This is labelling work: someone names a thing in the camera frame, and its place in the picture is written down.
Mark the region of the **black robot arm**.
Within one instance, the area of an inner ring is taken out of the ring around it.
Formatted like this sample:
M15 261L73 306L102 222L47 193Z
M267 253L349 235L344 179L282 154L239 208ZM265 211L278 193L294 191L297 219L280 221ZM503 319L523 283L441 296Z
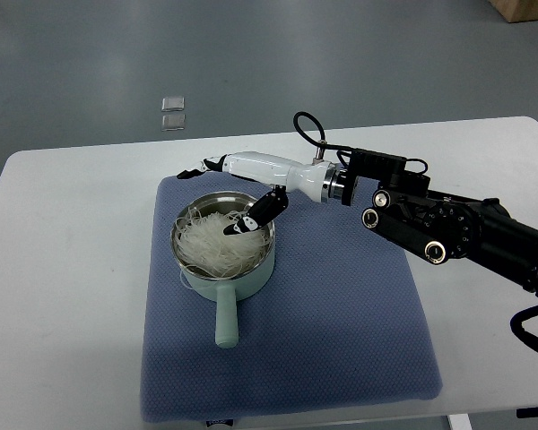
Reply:
M378 182L365 228L435 265L467 258L538 297L538 229L513 219L497 198L474 200L431 191L408 159L336 147L342 163L334 195L351 205L359 178Z

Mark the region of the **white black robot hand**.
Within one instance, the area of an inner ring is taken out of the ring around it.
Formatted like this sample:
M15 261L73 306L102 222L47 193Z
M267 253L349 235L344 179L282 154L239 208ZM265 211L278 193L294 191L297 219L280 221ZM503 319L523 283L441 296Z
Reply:
M305 165L254 151L203 159L178 173L177 178L190 179L210 171L228 173L272 188L241 219L223 230L226 236L254 232L270 224L288 207L288 192L300 191L313 202L328 202L343 195L343 171L331 162Z

